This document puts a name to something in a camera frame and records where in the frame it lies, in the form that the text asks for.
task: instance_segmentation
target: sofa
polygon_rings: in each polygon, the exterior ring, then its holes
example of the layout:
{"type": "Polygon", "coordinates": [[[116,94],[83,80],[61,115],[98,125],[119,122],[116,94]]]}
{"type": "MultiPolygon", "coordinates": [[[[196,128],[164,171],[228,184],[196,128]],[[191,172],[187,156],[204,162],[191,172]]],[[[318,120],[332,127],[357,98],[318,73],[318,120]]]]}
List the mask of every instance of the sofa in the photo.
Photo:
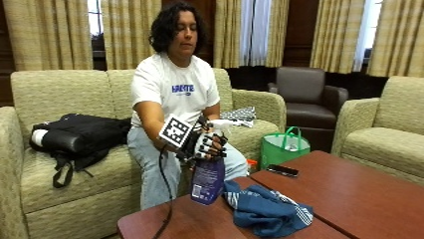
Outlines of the sofa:
{"type": "MultiPolygon", "coordinates": [[[[247,158],[259,158],[261,136],[284,128],[283,100],[232,89],[225,71],[212,70],[221,111],[255,108],[253,127],[233,127],[228,142],[247,158]]],[[[124,145],[87,167],[94,177],[77,172],[58,189],[51,186],[55,161],[27,143],[31,125],[63,114],[130,117],[132,74],[134,70],[11,74],[14,107],[0,108],[0,239],[103,238],[116,233],[118,219],[139,210],[140,169],[124,145]]],[[[187,193],[188,181],[183,168],[179,195],[187,193]]]]}
{"type": "Polygon", "coordinates": [[[346,101],[330,153],[424,185],[422,96],[424,78],[393,76],[380,98],[346,101]]]}

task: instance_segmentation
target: wooden coffee table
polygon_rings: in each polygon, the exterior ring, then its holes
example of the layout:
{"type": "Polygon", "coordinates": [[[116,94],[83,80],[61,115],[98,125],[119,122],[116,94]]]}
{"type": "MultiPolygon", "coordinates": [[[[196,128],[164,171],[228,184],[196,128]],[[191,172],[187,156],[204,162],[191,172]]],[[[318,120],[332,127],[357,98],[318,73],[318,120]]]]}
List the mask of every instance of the wooden coffee table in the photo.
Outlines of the wooden coffee table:
{"type": "Polygon", "coordinates": [[[249,177],[353,238],[424,238],[424,187],[357,162],[314,151],[280,165],[296,178],[268,171],[249,177]]]}
{"type": "MultiPolygon", "coordinates": [[[[247,178],[236,178],[240,188],[255,182],[247,178]]],[[[168,213],[168,204],[164,203],[134,214],[122,217],[118,221],[118,232],[124,239],[151,239],[159,230],[168,213]]],[[[232,210],[221,197],[213,204],[203,206],[189,200],[185,195],[174,201],[174,215],[162,239],[166,238],[257,238],[251,229],[239,228],[232,223],[232,210]]],[[[346,238],[338,231],[313,218],[304,229],[296,231],[287,239],[298,238],[346,238]]]]}

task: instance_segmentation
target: plastic bottle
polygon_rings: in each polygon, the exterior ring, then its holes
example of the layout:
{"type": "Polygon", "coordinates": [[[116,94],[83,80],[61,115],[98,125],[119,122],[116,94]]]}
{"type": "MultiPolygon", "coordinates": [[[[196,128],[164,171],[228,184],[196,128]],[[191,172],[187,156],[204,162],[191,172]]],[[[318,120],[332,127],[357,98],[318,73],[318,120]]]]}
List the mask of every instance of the plastic bottle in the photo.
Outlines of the plastic bottle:
{"type": "MultiPolygon", "coordinates": [[[[225,119],[211,120],[212,133],[221,136],[221,130],[228,129],[232,122],[225,119]]],[[[221,193],[224,180],[223,158],[213,160],[196,160],[193,176],[191,180],[191,200],[209,205],[221,193]]]]}

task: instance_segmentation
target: brown leather armchair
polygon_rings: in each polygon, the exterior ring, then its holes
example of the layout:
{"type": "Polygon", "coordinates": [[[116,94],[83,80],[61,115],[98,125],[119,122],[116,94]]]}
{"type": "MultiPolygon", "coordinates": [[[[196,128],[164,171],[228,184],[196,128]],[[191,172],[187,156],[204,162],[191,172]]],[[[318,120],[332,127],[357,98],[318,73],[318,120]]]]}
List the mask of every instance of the brown leather armchair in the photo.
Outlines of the brown leather armchair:
{"type": "Polygon", "coordinates": [[[346,90],[325,86],[324,71],[316,68],[280,67],[268,91],[285,102],[287,127],[297,126],[310,150],[330,152],[336,119],[348,99],[346,90]]]}

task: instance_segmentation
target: green bag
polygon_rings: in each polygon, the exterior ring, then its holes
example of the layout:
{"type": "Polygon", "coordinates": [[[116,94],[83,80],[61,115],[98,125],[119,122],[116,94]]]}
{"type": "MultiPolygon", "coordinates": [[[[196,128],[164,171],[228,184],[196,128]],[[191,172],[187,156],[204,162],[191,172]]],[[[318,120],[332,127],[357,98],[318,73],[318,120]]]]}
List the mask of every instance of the green bag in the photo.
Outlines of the green bag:
{"type": "Polygon", "coordinates": [[[300,129],[290,126],[284,133],[268,133],[260,144],[260,169],[269,164],[280,164],[309,153],[308,141],[301,137],[300,129]]]}

